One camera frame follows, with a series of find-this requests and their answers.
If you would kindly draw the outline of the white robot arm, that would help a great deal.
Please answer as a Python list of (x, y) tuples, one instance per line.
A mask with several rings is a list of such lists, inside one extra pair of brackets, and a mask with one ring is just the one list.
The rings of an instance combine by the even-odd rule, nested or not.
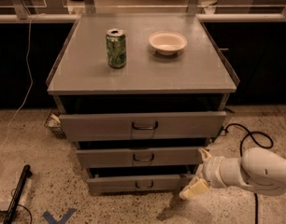
[(179, 193), (183, 200), (191, 200), (210, 188), (237, 187), (267, 196), (286, 192), (286, 160), (268, 149), (250, 148), (240, 158), (212, 156), (203, 148), (199, 152), (203, 163)]

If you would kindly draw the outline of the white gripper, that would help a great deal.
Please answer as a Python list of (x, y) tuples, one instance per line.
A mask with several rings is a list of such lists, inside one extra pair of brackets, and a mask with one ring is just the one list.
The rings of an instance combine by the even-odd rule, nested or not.
[(204, 148), (199, 148), (198, 151), (204, 161), (202, 167), (204, 179), (195, 176), (179, 193), (181, 199), (192, 200), (195, 196), (207, 192), (210, 186), (227, 188), (230, 186), (242, 187), (245, 184), (240, 158), (211, 157), (211, 154)]

